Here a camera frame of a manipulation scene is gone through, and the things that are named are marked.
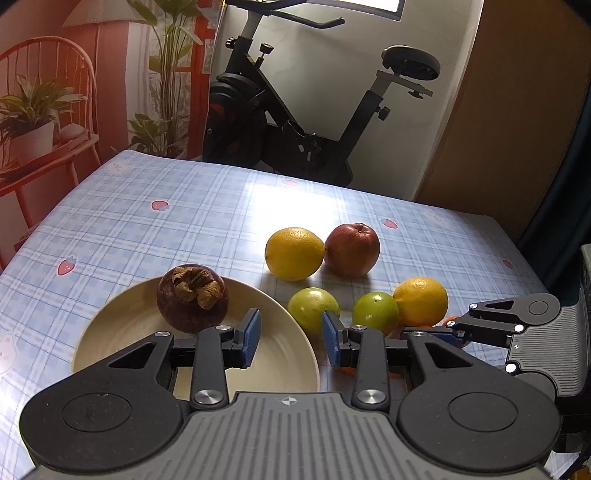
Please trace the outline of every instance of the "blue gripper pad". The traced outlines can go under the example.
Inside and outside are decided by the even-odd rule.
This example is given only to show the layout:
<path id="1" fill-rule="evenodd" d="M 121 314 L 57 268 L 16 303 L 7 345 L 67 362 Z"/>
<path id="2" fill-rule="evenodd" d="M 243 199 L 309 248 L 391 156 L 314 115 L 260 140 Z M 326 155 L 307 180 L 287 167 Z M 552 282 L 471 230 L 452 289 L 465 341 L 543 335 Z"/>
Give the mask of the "blue gripper pad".
<path id="1" fill-rule="evenodd" d="M 333 368 L 340 367 L 339 332 L 330 321 L 327 313 L 322 314 L 322 341 Z"/>
<path id="2" fill-rule="evenodd" d="M 252 316 L 251 321 L 244 329 L 244 346 L 242 347 L 242 361 L 245 367 L 251 366 L 255 356 L 256 347 L 261 338 L 261 312 L 259 310 Z"/>

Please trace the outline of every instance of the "green fruit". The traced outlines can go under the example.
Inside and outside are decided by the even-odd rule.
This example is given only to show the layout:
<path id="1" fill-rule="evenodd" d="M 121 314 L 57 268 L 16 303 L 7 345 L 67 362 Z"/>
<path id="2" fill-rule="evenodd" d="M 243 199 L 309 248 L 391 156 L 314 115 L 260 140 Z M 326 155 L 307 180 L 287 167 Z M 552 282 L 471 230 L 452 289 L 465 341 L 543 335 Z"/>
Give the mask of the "green fruit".
<path id="1" fill-rule="evenodd" d="M 398 306 L 389 293 L 366 293 L 353 307 L 353 325 L 365 325 L 389 335 L 398 325 Z"/>
<path id="2" fill-rule="evenodd" d="M 322 331 L 322 313 L 332 310 L 340 316 L 336 299 L 322 288 L 309 287 L 295 293 L 287 304 L 287 311 L 309 337 L 317 338 Z"/>

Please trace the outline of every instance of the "adjustment knob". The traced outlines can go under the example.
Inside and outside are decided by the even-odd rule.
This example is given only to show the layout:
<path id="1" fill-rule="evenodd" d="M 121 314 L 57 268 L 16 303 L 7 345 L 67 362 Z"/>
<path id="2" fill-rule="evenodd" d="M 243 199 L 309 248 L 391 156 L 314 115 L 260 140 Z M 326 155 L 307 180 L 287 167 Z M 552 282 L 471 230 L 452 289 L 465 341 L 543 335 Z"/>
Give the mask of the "adjustment knob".
<path id="1" fill-rule="evenodd" d="M 269 53 L 271 53 L 273 50 L 274 50 L 273 45 L 269 45 L 268 43 L 261 43 L 261 46 L 259 48 L 259 51 L 263 55 L 269 55 Z"/>
<path id="2" fill-rule="evenodd" d="M 378 112 L 378 118 L 383 122 L 384 120 L 386 120 L 388 118 L 388 115 L 390 114 L 390 109 L 385 106 L 384 108 L 381 108 Z"/>

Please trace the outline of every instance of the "white wall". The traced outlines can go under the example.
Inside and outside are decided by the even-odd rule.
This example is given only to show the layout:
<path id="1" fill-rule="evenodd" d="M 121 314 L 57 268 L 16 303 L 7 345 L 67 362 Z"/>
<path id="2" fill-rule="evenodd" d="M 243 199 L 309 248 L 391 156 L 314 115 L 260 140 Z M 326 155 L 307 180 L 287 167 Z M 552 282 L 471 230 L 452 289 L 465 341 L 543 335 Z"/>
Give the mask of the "white wall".
<path id="1" fill-rule="evenodd" d="M 376 70 L 380 53 L 405 44 L 435 55 L 441 63 L 437 80 L 424 82 L 432 98 L 416 99 L 391 85 L 382 106 L 392 112 L 385 122 L 374 117 L 349 157 L 352 188 L 412 199 L 427 167 L 441 119 L 455 99 L 469 56 L 483 0 L 406 0 L 402 21 L 323 5 L 298 5 L 290 13 L 315 21 L 343 17 L 345 25 L 314 30 L 280 18 L 266 17 L 251 55 L 261 42 L 275 47 L 262 70 L 300 125 L 308 132 L 338 140 Z M 237 37 L 246 12 L 228 7 L 218 31 L 213 74 L 225 68 L 228 37 Z"/>

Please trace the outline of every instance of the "mangosteen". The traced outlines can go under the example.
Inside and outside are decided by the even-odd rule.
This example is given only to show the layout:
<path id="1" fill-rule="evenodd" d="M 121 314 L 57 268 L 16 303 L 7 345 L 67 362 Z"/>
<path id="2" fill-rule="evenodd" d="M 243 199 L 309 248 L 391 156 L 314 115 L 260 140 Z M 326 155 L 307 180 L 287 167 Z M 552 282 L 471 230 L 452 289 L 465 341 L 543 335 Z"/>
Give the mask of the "mangosteen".
<path id="1" fill-rule="evenodd" d="M 185 264 L 160 280 L 156 304 L 168 324 L 185 333 L 219 325 L 228 312 L 228 290 L 211 268 Z"/>

